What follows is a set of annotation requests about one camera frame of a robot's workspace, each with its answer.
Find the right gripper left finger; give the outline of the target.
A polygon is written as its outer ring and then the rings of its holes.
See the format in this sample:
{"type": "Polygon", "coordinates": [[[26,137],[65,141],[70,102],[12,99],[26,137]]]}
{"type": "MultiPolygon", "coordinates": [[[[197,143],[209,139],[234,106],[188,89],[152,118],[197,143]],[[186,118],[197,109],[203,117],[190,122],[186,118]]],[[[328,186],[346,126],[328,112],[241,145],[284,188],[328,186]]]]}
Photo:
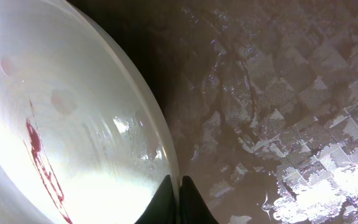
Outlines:
{"type": "Polygon", "coordinates": [[[176,203],[170,175],[166,175],[135,224],[175,224],[176,203]]]}

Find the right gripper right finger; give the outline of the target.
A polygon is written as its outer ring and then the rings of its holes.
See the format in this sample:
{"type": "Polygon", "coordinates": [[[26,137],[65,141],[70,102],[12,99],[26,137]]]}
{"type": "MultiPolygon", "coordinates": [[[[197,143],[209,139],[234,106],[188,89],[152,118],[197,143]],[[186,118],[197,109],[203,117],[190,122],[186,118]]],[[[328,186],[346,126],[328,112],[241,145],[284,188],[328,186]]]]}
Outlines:
{"type": "Polygon", "coordinates": [[[218,224],[190,176],[183,176],[180,187],[181,224],[218,224]]]}

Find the pale green plate stained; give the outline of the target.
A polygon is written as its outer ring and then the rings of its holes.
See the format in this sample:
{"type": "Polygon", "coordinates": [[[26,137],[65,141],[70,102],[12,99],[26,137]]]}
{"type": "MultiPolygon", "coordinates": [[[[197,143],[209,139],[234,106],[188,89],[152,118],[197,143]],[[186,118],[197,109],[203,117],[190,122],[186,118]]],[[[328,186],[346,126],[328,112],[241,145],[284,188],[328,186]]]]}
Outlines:
{"type": "Polygon", "coordinates": [[[149,86],[67,1],[0,0],[0,223],[135,223],[178,164],[149,86]]]}

